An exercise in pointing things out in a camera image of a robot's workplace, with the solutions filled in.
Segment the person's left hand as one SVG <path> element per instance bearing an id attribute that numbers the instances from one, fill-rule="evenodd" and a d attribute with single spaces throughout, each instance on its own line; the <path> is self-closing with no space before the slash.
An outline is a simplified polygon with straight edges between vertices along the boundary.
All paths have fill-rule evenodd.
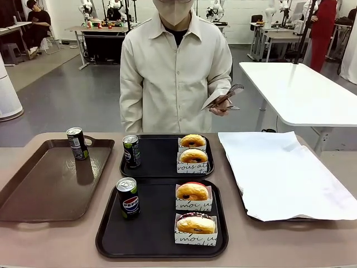
<path id="1" fill-rule="evenodd" d="M 225 96 L 221 95 L 211 104 L 209 111 L 217 116 L 226 116 L 229 108 L 232 106 L 231 101 Z"/>

